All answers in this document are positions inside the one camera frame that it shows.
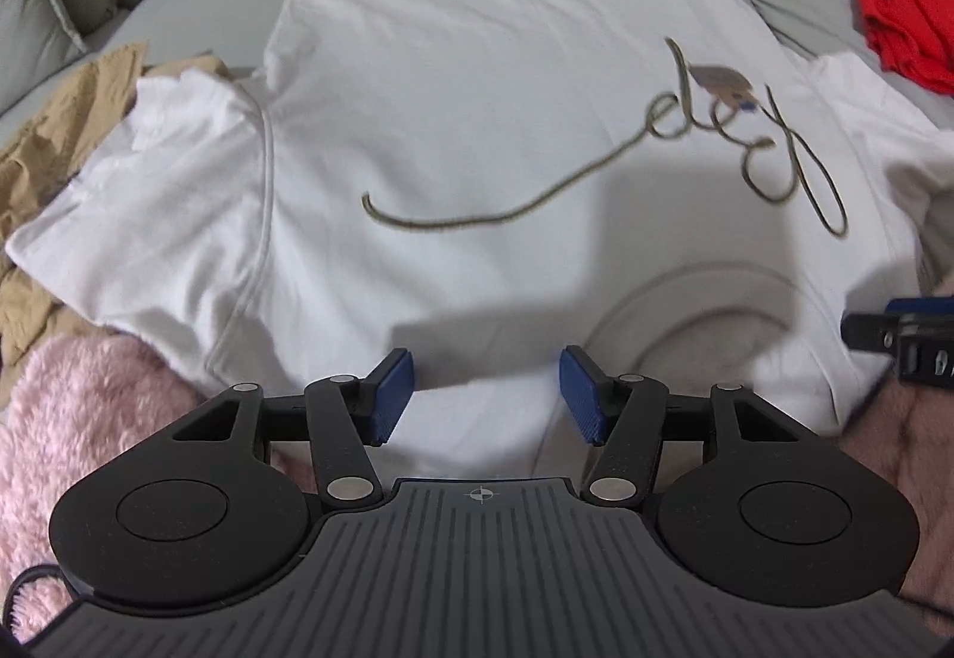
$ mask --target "blue gripper pad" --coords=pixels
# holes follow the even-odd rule
[[[884,307],[886,314],[954,315],[954,297],[896,297]]]
[[[388,442],[413,394],[414,359],[410,352],[404,352],[388,375],[380,380],[374,395],[369,426],[375,442]]]
[[[609,425],[600,409],[599,387],[567,349],[560,353],[560,394],[583,439],[590,445],[603,445]]]

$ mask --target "gray ribbed panel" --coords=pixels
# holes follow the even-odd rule
[[[278,585],[221,612],[149,620],[85,604],[49,658],[916,658],[941,640],[887,593],[828,609],[701,583],[626,510],[561,480],[407,482],[330,518]]]

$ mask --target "pink fluffy blanket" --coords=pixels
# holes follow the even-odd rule
[[[53,563],[54,504],[98,466],[196,407],[199,399],[140,341],[61,337],[37,350],[0,426],[0,593],[37,563]],[[954,396],[889,383],[841,441],[907,496],[921,545],[905,593],[954,607]],[[273,464],[306,490],[310,468]],[[14,633],[26,641],[70,602],[58,582],[27,585]],[[947,634],[938,620],[929,625]]]
[[[0,426],[0,597],[24,569],[55,562],[47,525],[70,486],[197,404],[189,385],[133,337],[61,336],[38,349]],[[310,468],[277,453],[272,463],[314,491]],[[27,641],[69,602],[57,581],[24,586],[14,636]]]

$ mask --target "beige garment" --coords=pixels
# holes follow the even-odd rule
[[[135,104],[141,76],[202,69],[230,77],[210,55],[145,69],[144,42],[79,66],[0,153],[0,242],[39,215],[65,188]],[[0,409],[10,400],[29,353],[55,334],[108,334],[65,306],[0,252]]]

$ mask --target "white t-shirt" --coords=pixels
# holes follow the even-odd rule
[[[771,86],[831,174],[846,236],[804,186],[758,196],[745,148],[699,128],[647,135],[504,224],[409,231],[366,212],[364,193],[415,220],[531,201],[679,94],[666,37],[690,64],[736,69],[763,107]],[[235,85],[141,80],[8,253],[208,394],[297,393],[411,349],[423,391],[374,454],[385,483],[575,476],[555,369],[569,343],[674,390],[752,383],[832,431],[884,369],[844,350],[841,313],[917,293],[919,224],[954,166],[951,134],[860,59],[800,61],[738,0],[286,0],[265,56]],[[707,122],[709,93],[689,89]],[[752,155],[755,187],[783,193],[802,166],[841,226],[822,170],[800,145],[793,162],[778,125],[757,111],[728,128],[776,142]]]

